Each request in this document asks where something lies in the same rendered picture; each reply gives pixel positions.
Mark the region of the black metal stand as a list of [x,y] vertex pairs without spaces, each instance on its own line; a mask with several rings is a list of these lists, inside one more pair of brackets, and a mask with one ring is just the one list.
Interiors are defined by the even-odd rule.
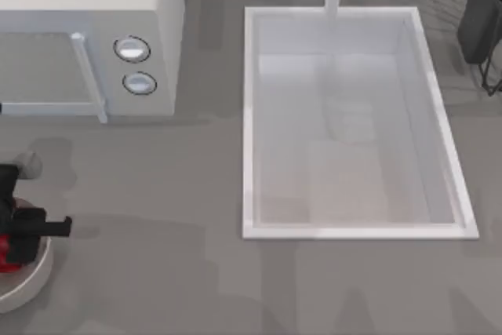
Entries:
[[457,40],[465,62],[478,67],[488,96],[502,92],[502,77],[495,85],[488,79],[493,53],[502,42],[502,0],[467,0]]

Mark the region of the pale round bowl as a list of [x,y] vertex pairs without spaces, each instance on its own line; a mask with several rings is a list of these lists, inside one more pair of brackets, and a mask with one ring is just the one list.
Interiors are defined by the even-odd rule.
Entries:
[[33,300],[47,283],[53,267],[51,237],[41,240],[36,260],[13,273],[0,273],[0,315]]

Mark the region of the small round microwave knob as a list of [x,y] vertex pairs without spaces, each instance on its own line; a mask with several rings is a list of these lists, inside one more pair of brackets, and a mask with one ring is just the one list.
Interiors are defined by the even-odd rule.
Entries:
[[146,72],[137,71],[124,75],[122,86],[135,96],[148,96],[155,92],[158,84],[153,76]]

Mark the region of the pale microwave oven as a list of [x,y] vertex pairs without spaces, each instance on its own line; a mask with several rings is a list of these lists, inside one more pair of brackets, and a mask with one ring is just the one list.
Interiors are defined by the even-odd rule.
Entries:
[[[82,33],[89,58],[113,117],[169,117],[175,111],[184,30],[185,0],[0,0],[0,33]],[[116,57],[113,42],[128,35],[145,39],[151,56],[139,64]],[[124,75],[142,71],[158,87],[135,96]]]

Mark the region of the red object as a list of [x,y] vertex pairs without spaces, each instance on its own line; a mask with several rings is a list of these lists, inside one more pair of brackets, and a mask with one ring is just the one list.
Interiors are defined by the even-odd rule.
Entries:
[[[26,224],[37,219],[39,210],[30,202],[15,198],[12,219]],[[13,273],[33,263],[38,255],[40,237],[0,233],[0,273]]]

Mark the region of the white sink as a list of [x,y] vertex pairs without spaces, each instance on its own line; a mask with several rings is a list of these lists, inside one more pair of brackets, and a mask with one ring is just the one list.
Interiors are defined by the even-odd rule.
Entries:
[[246,8],[242,235],[479,237],[417,8]]

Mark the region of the large round microwave knob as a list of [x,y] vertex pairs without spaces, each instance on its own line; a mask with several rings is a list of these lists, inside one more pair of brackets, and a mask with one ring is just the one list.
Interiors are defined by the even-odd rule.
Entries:
[[117,58],[130,64],[142,63],[151,56],[151,47],[148,42],[134,35],[114,40],[113,51]]

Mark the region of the glass microwave door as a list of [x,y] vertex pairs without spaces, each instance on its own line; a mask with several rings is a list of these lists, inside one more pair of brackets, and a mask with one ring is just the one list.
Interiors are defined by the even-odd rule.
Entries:
[[0,33],[0,115],[96,115],[71,33]]

